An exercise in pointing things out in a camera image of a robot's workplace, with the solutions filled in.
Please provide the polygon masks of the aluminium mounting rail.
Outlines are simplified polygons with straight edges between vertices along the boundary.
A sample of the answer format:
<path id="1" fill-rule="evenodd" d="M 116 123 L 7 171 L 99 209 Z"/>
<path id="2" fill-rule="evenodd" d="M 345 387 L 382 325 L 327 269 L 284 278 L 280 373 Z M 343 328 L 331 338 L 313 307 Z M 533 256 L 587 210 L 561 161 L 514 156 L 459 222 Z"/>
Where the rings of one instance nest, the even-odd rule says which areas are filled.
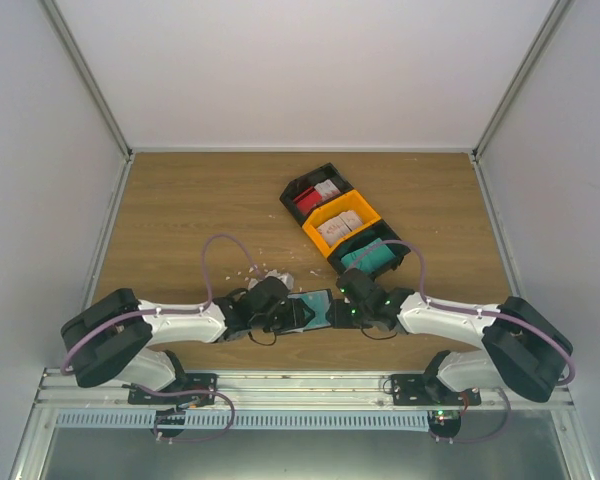
<path id="1" fill-rule="evenodd" d="M 390 374 L 386 371 L 220 370 L 217 389 L 240 409 L 388 410 Z M 122 407 L 128 390 L 120 381 L 83 389 L 74 378 L 46 371 L 36 396 L 55 407 Z"/>

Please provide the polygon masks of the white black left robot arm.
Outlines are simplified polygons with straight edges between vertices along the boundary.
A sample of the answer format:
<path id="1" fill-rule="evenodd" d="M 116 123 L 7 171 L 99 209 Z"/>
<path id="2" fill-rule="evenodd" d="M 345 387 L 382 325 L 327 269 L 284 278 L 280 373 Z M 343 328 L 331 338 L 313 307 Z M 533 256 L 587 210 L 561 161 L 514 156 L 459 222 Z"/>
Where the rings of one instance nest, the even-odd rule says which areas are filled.
<path id="1" fill-rule="evenodd" d="M 250 289 L 189 305 L 152 303 L 129 288 L 118 289 L 61 328 L 67 350 L 61 372 L 82 388 L 122 380 L 151 389 L 165 404 L 176 403 L 185 395 L 186 380 L 171 354 L 151 347 L 226 343 L 255 330 L 276 336 L 302 331 L 316 312 L 290 293 L 288 283 L 286 275 L 267 276 Z"/>

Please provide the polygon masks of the black card bin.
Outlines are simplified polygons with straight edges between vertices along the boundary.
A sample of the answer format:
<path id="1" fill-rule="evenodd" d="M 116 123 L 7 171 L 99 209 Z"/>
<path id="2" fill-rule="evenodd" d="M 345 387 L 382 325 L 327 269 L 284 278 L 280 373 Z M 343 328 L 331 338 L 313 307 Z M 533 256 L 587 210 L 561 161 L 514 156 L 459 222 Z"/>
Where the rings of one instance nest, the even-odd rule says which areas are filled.
<path id="1" fill-rule="evenodd" d="M 411 250 L 398 244 L 401 238 L 384 221 L 379 220 L 344 240 L 327 256 L 337 274 L 353 266 L 372 279 L 396 270 Z"/>
<path id="2" fill-rule="evenodd" d="M 290 181 L 279 197 L 296 223 L 302 226 L 319 206 L 353 189 L 332 163 Z"/>

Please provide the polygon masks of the black leather card holder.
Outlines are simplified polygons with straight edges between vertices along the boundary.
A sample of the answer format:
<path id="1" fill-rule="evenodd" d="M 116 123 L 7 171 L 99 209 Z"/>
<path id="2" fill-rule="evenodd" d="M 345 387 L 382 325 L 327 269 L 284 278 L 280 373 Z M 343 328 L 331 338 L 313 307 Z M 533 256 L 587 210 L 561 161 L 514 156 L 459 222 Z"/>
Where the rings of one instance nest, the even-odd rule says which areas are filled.
<path id="1" fill-rule="evenodd" d="M 329 289 L 292 293 L 285 305 L 278 335 L 305 333 L 331 327 L 327 313 L 333 300 Z"/>

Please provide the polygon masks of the black left card bin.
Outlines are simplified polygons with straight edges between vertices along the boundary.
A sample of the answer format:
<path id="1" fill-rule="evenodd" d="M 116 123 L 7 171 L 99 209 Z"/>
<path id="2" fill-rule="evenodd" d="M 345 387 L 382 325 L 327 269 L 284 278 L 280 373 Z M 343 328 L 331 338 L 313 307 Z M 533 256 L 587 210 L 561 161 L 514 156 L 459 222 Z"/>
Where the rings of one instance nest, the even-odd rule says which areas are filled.
<path id="1" fill-rule="evenodd" d="M 290 181 L 279 197 L 296 223 L 302 226 L 319 206 L 353 189 L 332 163 Z"/>

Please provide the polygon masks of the teal card stack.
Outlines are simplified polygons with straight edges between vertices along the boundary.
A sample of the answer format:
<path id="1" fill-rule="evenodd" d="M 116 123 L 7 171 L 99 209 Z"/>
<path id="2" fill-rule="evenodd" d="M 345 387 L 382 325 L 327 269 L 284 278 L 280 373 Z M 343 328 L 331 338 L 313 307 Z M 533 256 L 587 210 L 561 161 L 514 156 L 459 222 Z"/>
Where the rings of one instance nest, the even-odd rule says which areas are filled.
<path id="1" fill-rule="evenodd" d="M 388 245 L 382 244 L 381 239 L 375 239 L 364 247 L 345 254 L 341 258 L 341 263 L 345 268 L 349 268 L 360 257 L 362 259 L 355 268 L 368 275 L 377 273 L 385 264 L 390 264 L 396 259 Z"/>

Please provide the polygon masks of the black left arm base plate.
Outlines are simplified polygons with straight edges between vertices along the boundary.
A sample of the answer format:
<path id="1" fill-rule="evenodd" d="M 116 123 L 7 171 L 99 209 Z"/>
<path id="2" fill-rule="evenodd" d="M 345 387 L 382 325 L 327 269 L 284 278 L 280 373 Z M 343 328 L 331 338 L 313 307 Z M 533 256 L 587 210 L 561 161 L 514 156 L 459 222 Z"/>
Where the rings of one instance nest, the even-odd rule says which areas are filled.
<path id="1" fill-rule="evenodd" d="M 126 385 L 127 402 L 130 405 L 202 407 L 214 403 L 214 398 L 209 391 L 215 391 L 217 383 L 216 373 L 185 373 L 183 377 L 160 390 L 163 396 L 148 393 L 137 385 Z"/>

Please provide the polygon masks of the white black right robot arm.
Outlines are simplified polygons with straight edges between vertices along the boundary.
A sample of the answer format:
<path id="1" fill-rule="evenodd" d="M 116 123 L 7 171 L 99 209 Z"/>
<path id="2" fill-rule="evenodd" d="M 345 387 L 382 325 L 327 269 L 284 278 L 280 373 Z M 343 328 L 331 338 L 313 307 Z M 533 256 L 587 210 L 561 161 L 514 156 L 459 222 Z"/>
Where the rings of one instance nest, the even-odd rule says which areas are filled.
<path id="1" fill-rule="evenodd" d="M 357 268 L 345 271 L 336 285 L 343 296 L 326 313 L 335 329 L 376 327 L 471 346 L 469 352 L 443 350 L 425 368 L 422 389 L 433 404 L 444 405 L 474 388 L 508 388 L 526 400 L 545 403 L 556 387 L 575 377 L 571 343 L 522 298 L 475 305 L 408 288 L 387 291 Z"/>

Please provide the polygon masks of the black right card bin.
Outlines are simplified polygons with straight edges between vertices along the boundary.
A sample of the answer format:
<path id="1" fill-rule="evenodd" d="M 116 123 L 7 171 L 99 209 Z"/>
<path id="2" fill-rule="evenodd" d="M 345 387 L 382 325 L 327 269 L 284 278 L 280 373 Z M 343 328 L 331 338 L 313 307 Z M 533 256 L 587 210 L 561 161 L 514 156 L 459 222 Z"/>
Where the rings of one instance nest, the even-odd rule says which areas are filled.
<path id="1" fill-rule="evenodd" d="M 384 221 L 379 220 L 344 240 L 327 256 L 337 274 L 353 266 L 372 279 L 396 270 L 411 250 L 398 244 L 401 238 Z"/>

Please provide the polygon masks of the red white card stack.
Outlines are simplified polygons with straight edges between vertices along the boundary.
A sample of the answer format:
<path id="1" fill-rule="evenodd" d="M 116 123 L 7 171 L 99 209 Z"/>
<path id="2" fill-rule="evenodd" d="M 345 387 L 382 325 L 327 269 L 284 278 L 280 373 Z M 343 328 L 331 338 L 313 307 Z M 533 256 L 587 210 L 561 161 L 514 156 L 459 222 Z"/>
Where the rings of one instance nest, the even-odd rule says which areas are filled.
<path id="1" fill-rule="evenodd" d="M 340 189 L 331 180 L 325 180 L 309 187 L 294 199 L 297 209 L 303 214 L 308 215 L 316 206 L 339 195 Z"/>

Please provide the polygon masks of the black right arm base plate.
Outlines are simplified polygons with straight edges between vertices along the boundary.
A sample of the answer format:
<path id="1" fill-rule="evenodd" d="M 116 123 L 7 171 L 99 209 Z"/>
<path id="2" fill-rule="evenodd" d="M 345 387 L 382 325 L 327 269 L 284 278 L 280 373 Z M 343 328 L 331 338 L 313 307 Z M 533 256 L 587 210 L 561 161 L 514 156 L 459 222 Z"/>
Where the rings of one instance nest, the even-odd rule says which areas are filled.
<path id="1" fill-rule="evenodd" d="M 427 380 L 424 374 L 392 374 L 382 390 L 392 397 L 395 406 L 463 407 L 482 403 L 478 391 L 454 392 L 437 380 Z"/>

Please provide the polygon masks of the yellow middle card bin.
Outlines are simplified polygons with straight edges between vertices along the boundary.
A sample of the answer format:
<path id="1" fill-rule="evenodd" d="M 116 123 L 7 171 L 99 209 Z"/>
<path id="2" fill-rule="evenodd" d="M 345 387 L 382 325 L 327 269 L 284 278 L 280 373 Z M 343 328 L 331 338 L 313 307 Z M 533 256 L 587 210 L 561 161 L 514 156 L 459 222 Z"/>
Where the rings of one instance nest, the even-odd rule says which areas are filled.
<path id="1" fill-rule="evenodd" d="M 302 230 L 327 258 L 345 240 L 381 219 L 357 190 L 351 190 L 314 209 Z"/>

